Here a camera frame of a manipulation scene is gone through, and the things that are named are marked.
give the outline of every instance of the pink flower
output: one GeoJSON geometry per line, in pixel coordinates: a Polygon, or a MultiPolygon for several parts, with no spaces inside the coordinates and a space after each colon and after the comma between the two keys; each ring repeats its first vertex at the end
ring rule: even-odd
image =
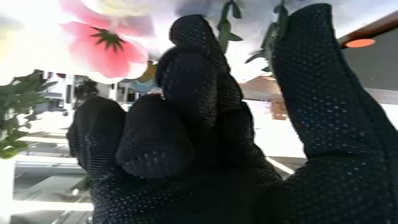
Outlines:
{"type": "MultiPolygon", "coordinates": [[[[83,23],[90,26],[108,29],[112,16],[96,13],[85,6],[82,0],[58,0],[60,7],[66,13],[69,13],[83,23]]],[[[153,35],[153,23],[149,16],[129,16],[117,18],[121,19],[121,24],[117,26],[115,32],[129,36],[149,36],[153,35]]]]}
{"type": "Polygon", "coordinates": [[[71,22],[62,27],[74,37],[69,52],[78,65],[110,79],[140,77],[147,67],[142,45],[82,23],[71,22]]]}

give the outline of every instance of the finger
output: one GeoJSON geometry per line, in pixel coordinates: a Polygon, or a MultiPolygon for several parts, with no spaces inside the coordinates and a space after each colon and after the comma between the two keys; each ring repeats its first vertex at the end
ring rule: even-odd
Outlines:
{"type": "Polygon", "coordinates": [[[138,177],[183,173],[193,158],[185,126],[158,95],[144,96],[126,116],[117,164],[138,177]]]}
{"type": "Polygon", "coordinates": [[[291,15],[272,60],[309,158],[330,153],[371,155],[380,151],[376,133],[396,135],[344,62],[330,11],[330,5],[318,4],[291,15]]]}
{"type": "Polygon", "coordinates": [[[174,49],[158,63],[158,84],[165,101],[188,126],[209,129],[217,116],[217,79],[204,56],[174,49]]]}
{"type": "Polygon", "coordinates": [[[115,150],[124,127],[119,104],[101,97],[87,100],[74,112],[67,131],[71,156],[92,178],[115,168],[115,150]]]}
{"type": "Polygon", "coordinates": [[[309,157],[272,192],[275,222],[392,222],[394,206],[375,205],[398,201],[398,135],[344,62],[330,5],[311,5],[291,15],[272,64],[309,157]]]}
{"type": "Polygon", "coordinates": [[[177,47],[199,50],[211,62],[217,73],[217,112],[240,109],[243,94],[229,75],[231,69],[211,27],[199,15],[177,19],[170,29],[170,41],[177,47]]]}

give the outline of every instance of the gloved hand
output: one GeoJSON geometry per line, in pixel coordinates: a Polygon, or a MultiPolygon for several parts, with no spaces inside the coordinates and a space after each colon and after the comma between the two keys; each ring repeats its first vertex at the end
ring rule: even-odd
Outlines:
{"type": "Polygon", "coordinates": [[[124,113],[94,98],[74,113],[67,139],[92,177],[94,223],[254,223],[263,186],[281,178],[201,16],[177,20],[170,39],[156,75],[163,99],[144,96],[124,113]],[[177,39],[192,31],[201,43],[177,39]]]}
{"type": "Polygon", "coordinates": [[[124,114],[96,98],[67,139],[92,177],[94,223],[396,223],[398,136],[336,43],[330,6],[291,15],[273,70],[309,162],[282,182],[201,16],[170,29],[163,98],[124,114]]]}

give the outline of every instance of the white flower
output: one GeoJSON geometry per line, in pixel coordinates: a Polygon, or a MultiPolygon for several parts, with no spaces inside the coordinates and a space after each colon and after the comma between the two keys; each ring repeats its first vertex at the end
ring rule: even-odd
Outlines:
{"type": "Polygon", "coordinates": [[[151,11],[147,0],[82,0],[94,12],[114,17],[142,16],[151,11]]]}

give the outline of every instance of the flower petal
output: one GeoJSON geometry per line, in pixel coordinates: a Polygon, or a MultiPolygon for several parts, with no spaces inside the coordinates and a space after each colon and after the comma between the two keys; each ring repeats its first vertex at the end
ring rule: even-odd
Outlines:
{"type": "Polygon", "coordinates": [[[71,13],[90,26],[105,28],[110,26],[110,19],[98,14],[83,5],[80,0],[58,0],[62,10],[71,13]]]}

